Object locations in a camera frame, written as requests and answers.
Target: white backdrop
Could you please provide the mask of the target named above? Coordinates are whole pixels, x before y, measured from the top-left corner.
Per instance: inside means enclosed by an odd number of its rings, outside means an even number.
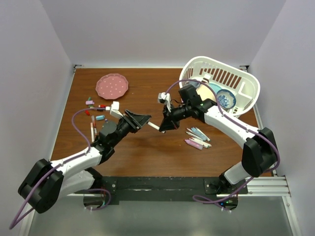
[[[0,235],[23,202],[18,188],[51,155],[72,66],[39,0],[0,1]]]
[[[315,232],[315,4],[287,0],[250,66],[261,83],[258,107],[282,156],[304,236]]]
[[[249,64],[285,0],[41,0],[72,63]]]

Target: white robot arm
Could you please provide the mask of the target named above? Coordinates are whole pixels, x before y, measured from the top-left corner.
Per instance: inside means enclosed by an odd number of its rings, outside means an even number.
[[[276,147],[270,129],[259,130],[220,111],[216,102],[211,99],[202,100],[192,85],[182,87],[179,94],[183,104],[177,108],[170,103],[168,93],[159,94],[158,102],[165,104],[160,131],[177,129],[180,120],[193,117],[219,129],[243,149],[242,161],[220,175],[218,189],[229,188],[247,177],[259,177],[277,162],[274,148],[266,142],[267,140]]]
[[[149,122],[150,115],[138,115],[128,110],[121,114],[118,109],[119,103],[114,102],[110,114],[119,119],[118,123],[104,123],[90,147],[61,160],[49,162],[41,159],[35,163],[18,193],[28,199],[38,213],[50,209],[63,196],[99,187],[97,181],[101,175],[95,174],[92,167],[107,161],[114,154],[116,144],[128,133],[138,132],[145,124],[158,127]]]

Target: wooden surface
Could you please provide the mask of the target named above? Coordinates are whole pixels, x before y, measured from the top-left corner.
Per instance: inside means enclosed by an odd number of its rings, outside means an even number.
[[[110,105],[112,101],[97,95],[95,85],[104,75],[118,73],[129,81],[127,93],[117,99],[120,111],[131,110],[138,114],[149,114],[151,122],[160,125],[163,105],[157,103],[158,93],[165,92],[178,80],[181,69],[77,69],[63,119],[59,129],[52,160],[61,159],[83,150],[87,144],[71,125],[72,115],[86,108],[89,96],[95,105]],[[172,99],[180,100],[178,86],[171,90]],[[93,115],[105,114],[106,118],[115,120],[109,113],[91,111]],[[242,115],[240,119],[249,125],[257,126],[253,110]],[[82,113],[75,123],[91,139],[91,117]],[[97,121],[98,130],[103,121]],[[184,139],[187,127],[197,126],[210,139],[212,147],[197,150],[188,146]],[[188,118],[181,121],[180,128],[165,134],[146,125],[136,134],[128,134],[116,147],[115,154],[105,163],[97,166],[104,176],[218,176],[227,168],[239,162],[242,149],[228,136],[214,127],[198,120]]]

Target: blue bowl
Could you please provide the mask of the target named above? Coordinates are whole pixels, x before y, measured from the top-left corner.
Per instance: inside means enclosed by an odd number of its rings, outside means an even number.
[[[231,109],[236,105],[236,98],[231,91],[221,89],[217,92],[218,102],[225,109]]]

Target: white plastic basket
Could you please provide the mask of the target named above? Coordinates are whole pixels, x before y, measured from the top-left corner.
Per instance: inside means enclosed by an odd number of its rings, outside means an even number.
[[[260,93],[260,84],[255,76],[208,57],[191,59],[181,72],[179,80],[183,79],[214,83],[230,90],[236,98],[236,105],[227,112],[237,118],[254,106]],[[186,83],[180,82],[180,88]]]

